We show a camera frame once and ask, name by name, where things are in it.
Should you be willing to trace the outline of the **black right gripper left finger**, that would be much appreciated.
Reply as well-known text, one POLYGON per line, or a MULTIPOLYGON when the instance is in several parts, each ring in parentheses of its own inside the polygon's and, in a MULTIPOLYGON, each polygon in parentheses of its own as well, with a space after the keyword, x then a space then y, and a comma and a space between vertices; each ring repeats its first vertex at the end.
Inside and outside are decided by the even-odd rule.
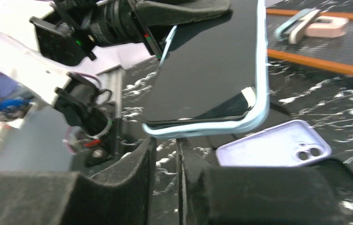
POLYGON ((0 225, 146 225, 157 141, 87 177, 79 172, 0 172, 0 225))

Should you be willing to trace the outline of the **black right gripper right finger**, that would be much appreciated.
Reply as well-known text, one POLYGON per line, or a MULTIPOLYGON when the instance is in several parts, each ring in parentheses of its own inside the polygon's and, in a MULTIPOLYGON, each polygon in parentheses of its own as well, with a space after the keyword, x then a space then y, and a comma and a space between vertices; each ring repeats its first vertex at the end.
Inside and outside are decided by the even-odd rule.
POLYGON ((181 225, 347 225, 313 167, 220 167, 177 140, 181 225))

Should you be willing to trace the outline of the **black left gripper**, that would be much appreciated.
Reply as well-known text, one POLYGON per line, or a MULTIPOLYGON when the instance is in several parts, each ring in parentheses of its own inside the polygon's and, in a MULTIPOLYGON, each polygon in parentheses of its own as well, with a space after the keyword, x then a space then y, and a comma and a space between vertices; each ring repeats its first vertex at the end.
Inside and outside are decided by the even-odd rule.
POLYGON ((96 46, 144 43, 150 55, 163 56, 164 43, 148 26, 178 25, 214 19, 227 13, 229 0, 55 0, 53 12, 32 16, 39 52, 66 66, 97 59, 96 46))

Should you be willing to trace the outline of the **black phone case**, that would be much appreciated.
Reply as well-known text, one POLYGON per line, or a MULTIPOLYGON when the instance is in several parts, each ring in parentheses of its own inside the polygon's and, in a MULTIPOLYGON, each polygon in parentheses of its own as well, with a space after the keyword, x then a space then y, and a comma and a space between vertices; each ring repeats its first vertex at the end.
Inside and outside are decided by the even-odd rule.
POLYGON ((328 181, 338 200, 342 214, 353 221, 353 171, 336 158, 326 158, 308 164, 316 168, 328 181))

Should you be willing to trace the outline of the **lavender phone case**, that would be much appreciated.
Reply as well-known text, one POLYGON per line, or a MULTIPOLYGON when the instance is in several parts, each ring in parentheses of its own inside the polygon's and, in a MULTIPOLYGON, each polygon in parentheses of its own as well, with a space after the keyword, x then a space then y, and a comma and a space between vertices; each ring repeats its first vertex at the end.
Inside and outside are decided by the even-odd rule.
POLYGON ((220 146, 221 166, 295 167, 331 155, 330 145, 305 121, 291 120, 220 146))

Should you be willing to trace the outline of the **light blue phone case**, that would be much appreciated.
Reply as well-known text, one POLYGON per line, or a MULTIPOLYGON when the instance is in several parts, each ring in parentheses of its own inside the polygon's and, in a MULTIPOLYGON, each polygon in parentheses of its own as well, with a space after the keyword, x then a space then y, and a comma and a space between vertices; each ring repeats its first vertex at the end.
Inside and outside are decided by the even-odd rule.
MULTIPOLYGON (((172 28, 166 43, 166 54, 168 57, 169 48, 176 29, 179 25, 172 28)), ((267 117, 269 110, 268 96, 268 71, 267 71, 267 39, 266 39, 266 7, 263 0, 258 0, 257 6, 257 44, 256 44, 256 77, 254 87, 247 87, 241 91, 245 97, 249 111, 239 120, 225 120, 213 122, 191 122, 181 124, 167 124, 160 126, 149 126, 144 122, 143 130, 157 138, 181 138, 204 135, 220 135, 243 133, 250 131, 261 125, 267 117)))

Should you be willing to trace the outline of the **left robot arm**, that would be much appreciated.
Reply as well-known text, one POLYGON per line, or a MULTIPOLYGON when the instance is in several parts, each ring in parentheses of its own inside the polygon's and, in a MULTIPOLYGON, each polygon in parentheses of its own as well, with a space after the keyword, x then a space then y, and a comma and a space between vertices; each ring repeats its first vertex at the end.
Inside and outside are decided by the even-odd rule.
POLYGON ((169 26, 218 18, 228 0, 55 0, 52 11, 29 19, 36 48, 0 31, 0 73, 33 94, 21 130, 0 150, 0 171, 89 171, 121 159, 120 63, 113 76, 115 100, 98 103, 105 89, 74 71, 96 46, 143 43, 165 58, 169 26))

